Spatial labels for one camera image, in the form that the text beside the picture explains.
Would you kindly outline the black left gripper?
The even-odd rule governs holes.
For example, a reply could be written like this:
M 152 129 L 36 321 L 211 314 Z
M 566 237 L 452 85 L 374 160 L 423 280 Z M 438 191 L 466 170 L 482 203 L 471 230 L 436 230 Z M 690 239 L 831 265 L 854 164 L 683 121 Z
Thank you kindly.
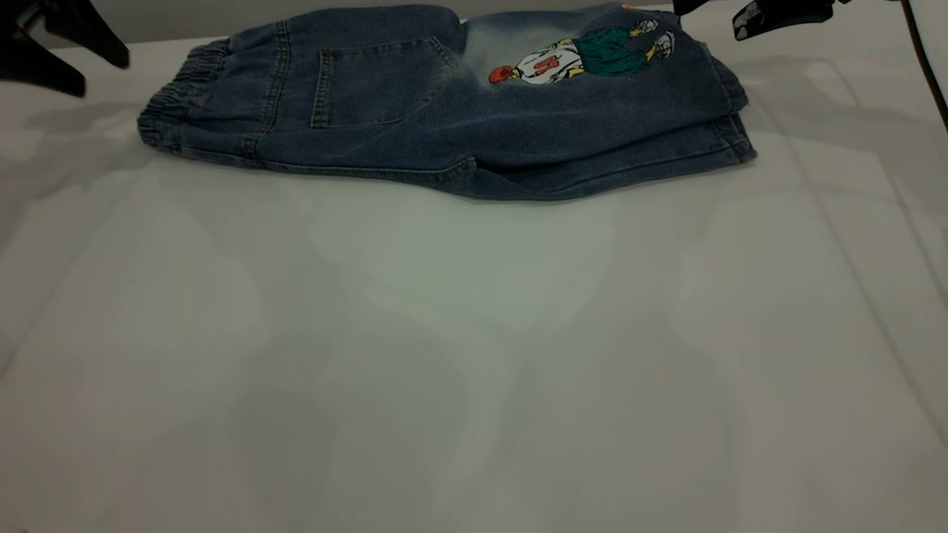
M 84 75 L 30 37 L 43 17 L 48 33 L 81 45 L 119 70 L 131 67 L 128 47 L 92 2 L 1 0 L 2 81 L 21 82 L 77 98 L 85 96 Z

